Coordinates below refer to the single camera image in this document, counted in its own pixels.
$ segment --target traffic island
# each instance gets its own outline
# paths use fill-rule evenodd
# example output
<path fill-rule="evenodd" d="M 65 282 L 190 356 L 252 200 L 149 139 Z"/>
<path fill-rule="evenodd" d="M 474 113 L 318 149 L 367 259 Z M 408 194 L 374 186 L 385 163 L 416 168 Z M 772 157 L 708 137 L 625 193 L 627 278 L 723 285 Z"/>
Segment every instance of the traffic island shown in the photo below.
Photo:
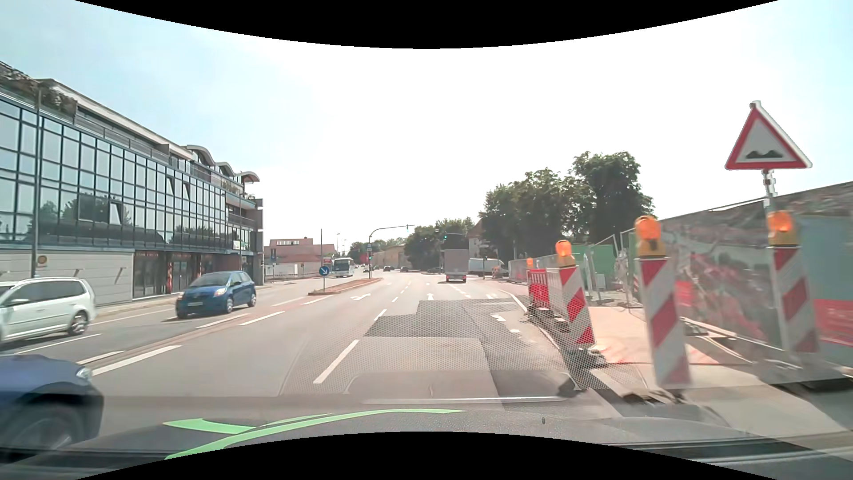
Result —
<path fill-rule="evenodd" d="M 343 284 L 333 285 L 331 287 L 327 287 L 325 290 L 313 290 L 308 292 L 310 296 L 318 296 L 318 295 L 337 295 L 342 291 L 354 289 L 356 287 L 363 287 L 364 285 L 375 284 L 380 281 L 382 277 L 373 277 L 373 278 L 359 278 L 358 280 L 352 280 L 350 282 L 346 282 Z"/>

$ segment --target striped warning beacon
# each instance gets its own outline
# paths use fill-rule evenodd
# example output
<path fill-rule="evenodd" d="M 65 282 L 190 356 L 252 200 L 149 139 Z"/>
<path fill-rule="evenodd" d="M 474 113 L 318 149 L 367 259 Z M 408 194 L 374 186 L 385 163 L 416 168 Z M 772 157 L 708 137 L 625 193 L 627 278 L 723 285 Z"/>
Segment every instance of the striped warning beacon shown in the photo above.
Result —
<path fill-rule="evenodd" d="M 557 268 L 548 268 L 548 299 L 551 309 L 559 317 L 557 330 L 566 334 L 566 346 L 586 349 L 595 345 L 592 321 L 586 295 L 583 293 L 583 278 L 572 255 L 572 244 L 560 240 L 557 250 Z"/>
<path fill-rule="evenodd" d="M 666 256 L 660 223 L 653 216 L 641 216 L 634 227 L 638 237 L 636 276 L 655 382 L 661 389 L 684 389 L 692 379 L 684 325 L 676 311 L 676 265 Z"/>
<path fill-rule="evenodd" d="M 782 345 L 794 355 L 819 354 L 815 310 L 809 294 L 797 227 L 786 210 L 767 215 L 769 248 L 773 252 L 773 285 L 782 331 Z"/>

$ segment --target orange warning light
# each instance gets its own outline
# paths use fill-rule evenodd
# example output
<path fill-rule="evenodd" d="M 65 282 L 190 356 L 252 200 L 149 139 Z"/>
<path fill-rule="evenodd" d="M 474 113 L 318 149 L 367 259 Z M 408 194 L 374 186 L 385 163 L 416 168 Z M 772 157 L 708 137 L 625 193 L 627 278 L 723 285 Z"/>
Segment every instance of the orange warning light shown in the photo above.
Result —
<path fill-rule="evenodd" d="M 638 237 L 637 256 L 640 258 L 661 258 L 666 256 L 664 243 L 660 240 L 660 222 L 652 215 L 642 215 L 634 222 Z"/>
<path fill-rule="evenodd" d="M 652 215 L 643 215 L 634 222 L 641 240 L 660 240 L 660 222 Z"/>
<path fill-rule="evenodd" d="M 767 214 L 768 240 L 771 246 L 799 245 L 797 226 L 794 219 L 786 210 L 777 210 Z"/>
<path fill-rule="evenodd" d="M 572 256 L 572 244 L 568 240 L 560 240 L 554 246 L 557 250 L 557 264 L 563 266 L 575 266 L 575 257 Z"/>

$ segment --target curb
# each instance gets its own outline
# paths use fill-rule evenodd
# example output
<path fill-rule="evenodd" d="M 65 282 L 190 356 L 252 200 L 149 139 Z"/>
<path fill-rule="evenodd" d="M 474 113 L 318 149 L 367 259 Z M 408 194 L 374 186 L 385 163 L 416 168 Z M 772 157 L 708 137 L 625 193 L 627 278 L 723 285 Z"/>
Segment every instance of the curb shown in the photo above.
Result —
<path fill-rule="evenodd" d="M 363 284 L 358 284 L 358 285 L 352 285 L 351 287 L 346 287 L 345 289 L 335 290 L 335 291 L 331 291 L 331 292 L 324 292 L 324 291 L 322 291 L 322 290 L 314 290 L 314 291 L 310 291 L 310 292 L 308 292 L 308 295 L 309 295 L 309 296 L 337 295 L 337 294 L 339 294 L 339 293 L 340 293 L 340 292 L 342 292 L 342 291 L 347 291 L 347 290 L 351 290 L 351 289 L 357 289 L 358 287 L 363 287 L 364 285 L 372 285 L 372 284 L 375 284 L 376 282 L 380 281 L 381 279 L 382 279 L 382 277 L 374 277 L 374 278 L 373 278 L 371 281 L 369 281 L 369 282 L 365 282 L 365 283 L 363 283 Z"/>

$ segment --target car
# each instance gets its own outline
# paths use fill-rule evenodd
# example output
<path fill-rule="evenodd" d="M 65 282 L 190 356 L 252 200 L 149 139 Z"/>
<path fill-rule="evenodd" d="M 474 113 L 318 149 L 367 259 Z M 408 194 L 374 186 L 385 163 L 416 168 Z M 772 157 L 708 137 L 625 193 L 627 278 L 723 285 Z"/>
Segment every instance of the car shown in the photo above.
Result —
<path fill-rule="evenodd" d="M 245 272 L 205 273 L 177 294 L 175 314 L 186 319 L 193 313 L 231 313 L 234 307 L 258 304 L 255 283 Z"/>
<path fill-rule="evenodd" d="M 71 361 L 0 355 L 0 463 L 98 437 L 104 397 L 91 376 Z"/>
<path fill-rule="evenodd" d="M 81 335 L 95 318 L 95 291 L 75 277 L 0 283 L 0 342 L 57 332 Z"/>

